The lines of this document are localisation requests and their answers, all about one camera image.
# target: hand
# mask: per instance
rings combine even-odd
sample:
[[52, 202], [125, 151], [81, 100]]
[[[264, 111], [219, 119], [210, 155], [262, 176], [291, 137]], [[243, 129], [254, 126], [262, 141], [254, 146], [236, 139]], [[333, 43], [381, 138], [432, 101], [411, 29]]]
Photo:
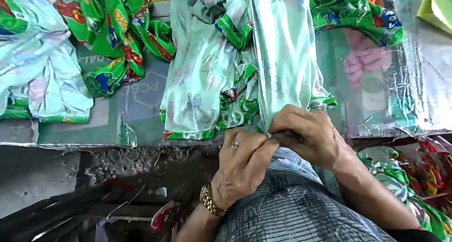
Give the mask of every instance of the hand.
[[273, 133], [281, 146], [289, 147], [301, 158], [327, 170], [335, 171], [342, 160], [358, 159], [330, 118], [321, 111], [308, 112], [287, 104], [276, 114], [268, 132]]
[[[234, 138], [240, 142], [237, 150], [230, 145]], [[220, 151], [220, 168], [211, 182], [216, 206], [228, 209], [238, 199], [254, 193], [278, 147], [278, 141], [261, 133], [241, 128], [228, 130]]]

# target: concrete floor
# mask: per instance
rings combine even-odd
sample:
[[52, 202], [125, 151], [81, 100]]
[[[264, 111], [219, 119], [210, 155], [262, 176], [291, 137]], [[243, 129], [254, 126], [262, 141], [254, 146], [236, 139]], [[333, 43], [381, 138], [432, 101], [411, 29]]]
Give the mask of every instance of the concrete floor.
[[80, 152], [62, 153], [0, 146], [0, 218], [74, 190]]

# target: left hand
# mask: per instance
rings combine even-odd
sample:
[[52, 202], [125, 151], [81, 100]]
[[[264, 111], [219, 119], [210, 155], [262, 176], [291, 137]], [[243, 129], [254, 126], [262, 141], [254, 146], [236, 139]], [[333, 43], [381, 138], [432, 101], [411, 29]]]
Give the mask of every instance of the left hand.
[[[237, 150], [231, 147], [234, 139], [240, 142]], [[216, 206], [226, 210], [238, 199], [254, 193], [278, 147], [278, 141], [261, 133], [241, 128], [228, 130], [220, 151], [220, 168], [211, 182]]]

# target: mint green garment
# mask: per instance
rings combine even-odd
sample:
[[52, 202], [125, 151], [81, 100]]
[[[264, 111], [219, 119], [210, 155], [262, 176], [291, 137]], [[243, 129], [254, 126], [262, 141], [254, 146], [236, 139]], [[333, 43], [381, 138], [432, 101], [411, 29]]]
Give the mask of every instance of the mint green garment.
[[[13, 15], [9, 24], [0, 23], [0, 116], [87, 122], [93, 98], [61, 15], [47, 0], [6, 5]], [[12, 27], [14, 21], [21, 22], [21, 31]]]
[[317, 66], [309, 0], [248, 0], [259, 70], [261, 127], [286, 104], [326, 111], [337, 105]]
[[246, 26], [246, 6], [246, 0], [171, 0], [177, 55], [160, 108], [165, 139], [211, 138], [215, 130], [243, 125], [258, 110], [250, 45], [239, 51], [215, 26], [225, 14], [236, 28]]

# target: fabric pile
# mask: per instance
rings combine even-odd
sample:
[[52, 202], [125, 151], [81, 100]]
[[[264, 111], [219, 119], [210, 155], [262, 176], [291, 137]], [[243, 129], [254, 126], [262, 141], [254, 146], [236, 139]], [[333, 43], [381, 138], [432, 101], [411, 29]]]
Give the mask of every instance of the fabric pile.
[[359, 152], [358, 157], [374, 177], [413, 212], [423, 228], [433, 232], [444, 242], [450, 241], [452, 219], [416, 195], [416, 191], [410, 187], [410, 176], [400, 167], [397, 151], [390, 147], [370, 147]]
[[0, 115], [87, 122], [93, 99], [71, 32], [47, 0], [0, 0]]
[[144, 47], [166, 61], [176, 53], [170, 26], [150, 19], [151, 0], [57, 0], [55, 8], [80, 43], [115, 58], [83, 76], [94, 97], [111, 95], [144, 78]]
[[257, 114], [265, 132], [288, 103], [336, 106], [322, 86], [315, 30], [352, 27], [379, 46], [403, 36], [382, 0], [172, 0], [171, 26], [178, 53], [161, 103], [165, 139], [208, 139]]

